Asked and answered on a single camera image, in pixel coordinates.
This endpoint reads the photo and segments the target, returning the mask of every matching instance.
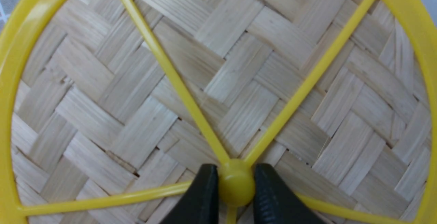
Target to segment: woven bamboo mat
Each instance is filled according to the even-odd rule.
[[[231,157],[253,147],[361,1],[135,0]],[[298,193],[411,221],[428,174],[427,99],[403,28],[377,1],[262,161]],[[119,0],[68,0],[47,25],[12,145],[25,205],[182,182],[217,163]],[[154,224],[177,201],[30,221]],[[240,209],[238,223],[251,216]]]

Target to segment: yellow ring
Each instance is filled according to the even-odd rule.
[[[0,106],[0,223],[27,223],[25,208],[21,206],[14,183],[11,166],[11,117],[18,82],[27,61],[27,58],[41,34],[45,25],[53,14],[66,0],[21,0],[17,9],[11,15],[3,34],[0,36],[0,97],[3,105]],[[432,122],[437,124],[437,76],[432,70],[437,70],[437,31],[421,4],[420,0],[383,0],[398,18],[409,36],[418,61],[421,65],[426,88],[429,95]],[[428,184],[423,196],[422,204],[414,223],[437,223],[437,202],[432,196],[437,193],[435,182],[437,175],[437,126],[433,126],[433,146],[431,164],[429,168]],[[320,201],[303,200],[311,207],[327,213],[349,216],[353,211],[342,210]],[[403,223],[387,220],[375,216],[361,216],[360,220],[370,223]]]

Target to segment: herringbone weave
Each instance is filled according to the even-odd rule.
[[[135,0],[231,157],[254,146],[361,1]],[[182,182],[217,163],[119,0],[62,6],[25,67],[12,123],[25,205]],[[411,221],[430,131],[409,39],[377,1],[262,161],[298,193]],[[155,224],[178,198],[29,220]],[[253,223],[252,207],[238,216]]]

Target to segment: yellow plastic frame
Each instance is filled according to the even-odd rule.
[[[132,204],[166,196],[181,194],[189,187],[190,182],[183,182],[174,185],[162,186],[151,190],[137,193],[121,194],[102,199],[89,199],[57,204],[46,204],[39,206],[25,207],[21,205],[14,182],[11,161],[11,117],[14,107],[15,95],[18,83],[28,59],[28,56],[36,43],[45,25],[50,21],[53,14],[61,7],[66,0],[21,0],[12,13],[0,36],[0,98],[3,105],[0,106],[0,224],[24,224],[27,223],[27,216],[44,215],[52,213],[63,213],[71,211],[89,210],[105,207],[113,207],[124,204]],[[287,103],[278,118],[267,129],[259,143],[253,148],[244,159],[248,166],[253,165],[258,157],[268,147],[269,143],[278,134],[284,124],[292,116],[294,111],[305,99],[318,79],[329,67],[335,56],[359,25],[368,9],[375,0],[363,0],[354,15],[339,34],[334,44],[328,49],[320,62],[310,73],[296,94]],[[432,71],[437,70],[437,30],[429,17],[426,9],[420,0],[383,0],[397,17],[409,36],[417,59],[420,63],[431,108],[432,124],[437,124],[437,75]],[[126,10],[142,33],[145,41],[150,46],[156,59],[162,66],[166,75],[181,96],[184,104],[192,114],[199,129],[205,136],[209,145],[217,155],[221,164],[229,161],[223,146],[217,136],[206,122],[201,110],[196,105],[188,92],[171,61],[159,45],[152,31],[145,23],[138,9],[132,0],[122,0]],[[432,196],[437,196],[437,126],[432,127],[432,152],[429,176],[421,202],[421,206],[414,220],[414,224],[437,224],[437,201]],[[314,210],[324,213],[341,216],[347,219],[362,221],[372,224],[405,224],[383,216],[375,216],[367,213],[356,212],[343,207],[334,206],[311,199],[306,196],[299,196],[305,204]],[[235,223],[236,209],[228,209],[227,222]]]

